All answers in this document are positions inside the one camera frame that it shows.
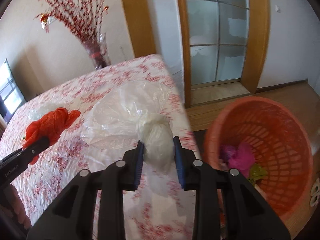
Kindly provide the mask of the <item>person's left hand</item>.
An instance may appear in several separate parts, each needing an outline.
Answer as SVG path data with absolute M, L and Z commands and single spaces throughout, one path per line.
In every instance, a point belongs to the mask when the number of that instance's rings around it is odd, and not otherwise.
M 3 205 L 1 205 L 1 209 L 10 218 L 13 218 L 15 214 L 17 216 L 18 223 L 23 225 L 25 230 L 29 229 L 31 227 L 31 221 L 25 212 L 24 205 L 17 193 L 16 187 L 10 184 L 7 187 L 7 193 L 8 194 L 5 196 L 5 198 L 12 207 L 14 213 L 10 208 L 7 208 Z

